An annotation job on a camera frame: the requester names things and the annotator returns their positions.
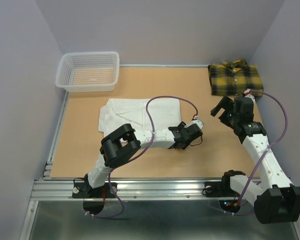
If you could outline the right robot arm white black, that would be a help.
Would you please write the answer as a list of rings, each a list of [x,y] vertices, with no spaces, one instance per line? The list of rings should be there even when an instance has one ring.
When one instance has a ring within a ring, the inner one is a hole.
[[[296,222],[300,216],[300,186],[285,175],[269,143],[267,132],[254,121],[254,100],[247,96],[231,99],[224,96],[210,114],[220,110],[220,122],[230,127],[255,163],[261,185],[252,182],[242,171],[229,170],[221,178],[218,190],[230,197],[237,193],[253,206],[262,224]]]

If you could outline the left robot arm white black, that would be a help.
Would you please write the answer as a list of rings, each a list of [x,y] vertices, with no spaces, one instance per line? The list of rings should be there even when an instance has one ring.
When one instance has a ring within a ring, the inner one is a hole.
[[[98,196],[109,173],[127,164],[140,149],[185,150],[194,140],[202,138],[203,127],[199,119],[155,131],[135,130],[131,124],[123,124],[101,140],[96,165],[84,176],[83,192],[89,197]]]

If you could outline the white long sleeve shirt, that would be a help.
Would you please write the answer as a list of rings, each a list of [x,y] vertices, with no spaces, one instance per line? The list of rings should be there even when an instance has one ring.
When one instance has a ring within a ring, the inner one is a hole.
[[[180,101],[174,98],[148,99],[110,98],[100,108],[98,131],[104,136],[124,124],[131,124],[136,132],[151,132],[176,127],[181,123]]]

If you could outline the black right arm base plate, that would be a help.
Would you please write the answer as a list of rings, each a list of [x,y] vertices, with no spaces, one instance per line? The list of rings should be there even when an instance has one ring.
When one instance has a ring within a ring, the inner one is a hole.
[[[239,192],[230,188],[229,184],[218,181],[205,181],[202,194],[208,198],[238,197]]]

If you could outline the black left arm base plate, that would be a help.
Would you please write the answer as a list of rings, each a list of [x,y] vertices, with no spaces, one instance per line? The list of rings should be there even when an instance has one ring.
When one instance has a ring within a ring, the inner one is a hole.
[[[86,186],[84,182],[75,182],[72,189],[73,199],[115,199],[113,191],[110,189],[110,185],[105,183],[101,187],[90,188]]]

